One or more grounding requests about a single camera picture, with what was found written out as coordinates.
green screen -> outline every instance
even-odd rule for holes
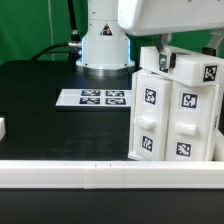
[[[87,0],[74,0],[74,6],[79,33],[83,37],[88,26]],[[0,64],[29,60],[52,44],[67,43],[70,35],[66,0],[0,1]],[[200,52],[209,37],[208,31],[178,33],[173,35],[170,45]],[[141,46],[152,45],[152,38],[131,39],[131,58],[138,62]],[[53,60],[53,57],[42,56],[41,60]],[[67,55],[55,55],[54,60],[67,60]]]

black tabletop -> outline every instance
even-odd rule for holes
[[[0,160],[127,160],[129,111],[58,112],[62,88],[131,89],[131,75],[92,77],[67,62],[0,66]],[[222,224],[214,189],[0,189],[0,223]]]
[[[0,159],[127,160],[130,109],[58,111],[61,89],[131,89],[131,75],[72,72],[68,62],[14,61],[0,67]]]

